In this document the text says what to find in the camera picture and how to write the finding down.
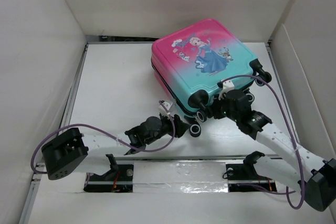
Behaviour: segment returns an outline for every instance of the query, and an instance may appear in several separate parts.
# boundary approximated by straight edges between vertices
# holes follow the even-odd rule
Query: suitcase
[[[159,83],[190,123],[195,118],[204,122],[213,117],[209,106],[218,98],[221,89],[217,83],[221,80],[252,74],[271,81],[257,56],[214,19],[202,20],[156,40],[151,63]],[[250,102],[254,101],[249,93],[253,81],[248,77],[232,80],[235,89],[243,90]]]

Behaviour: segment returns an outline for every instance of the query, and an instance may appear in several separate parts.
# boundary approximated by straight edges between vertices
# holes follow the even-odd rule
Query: white wall
[[[84,45],[64,0],[0,0],[0,223],[18,223],[30,156],[59,125]]]
[[[302,143],[335,157],[336,0],[292,0],[289,7],[271,45],[275,63]]]
[[[162,37],[216,18],[243,41],[267,41],[289,0],[67,0],[87,35]]]

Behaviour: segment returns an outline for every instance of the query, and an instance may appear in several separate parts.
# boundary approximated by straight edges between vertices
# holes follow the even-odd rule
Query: children's luggage
[[[239,74],[258,75],[266,82],[269,73],[262,70],[257,56],[213,19],[205,19],[154,42],[152,67],[161,85],[169,91],[188,121],[204,122],[213,113],[209,109],[221,89],[217,83]],[[249,93],[249,77],[232,80],[235,89]]]

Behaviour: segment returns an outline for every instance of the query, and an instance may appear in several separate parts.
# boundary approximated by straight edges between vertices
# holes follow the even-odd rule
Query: blonde hair
[[[193,45],[194,46],[194,41],[195,40],[201,40],[200,38],[197,38],[197,37],[192,37],[190,40],[189,40],[189,43],[191,44],[191,45]]]

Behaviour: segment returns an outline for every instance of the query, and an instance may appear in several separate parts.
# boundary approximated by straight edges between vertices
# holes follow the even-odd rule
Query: white table
[[[246,45],[272,74],[271,85],[281,95],[265,45]],[[148,116],[158,115],[158,101],[166,95],[154,78],[150,49],[151,44],[89,45],[71,123],[87,123],[121,133]],[[270,91],[253,85],[251,92],[256,97],[253,109],[265,113],[288,132],[275,99],[266,100]],[[97,134],[90,129],[81,131]],[[167,139],[156,141],[148,149],[164,145]],[[234,123],[223,119],[202,124],[199,138],[185,134],[163,151],[138,153],[132,158],[227,158],[242,157],[256,150],[274,155],[270,149],[243,135]],[[134,169],[134,179],[139,181],[145,172],[153,171],[156,176],[162,173],[161,177],[169,172],[160,163],[140,164]],[[304,204],[294,211],[283,196],[141,189],[131,194],[90,194],[82,190],[84,179],[85,174],[78,173],[57,181],[43,176],[29,223],[334,223],[329,210],[320,213]],[[292,198],[298,202],[298,195]]]

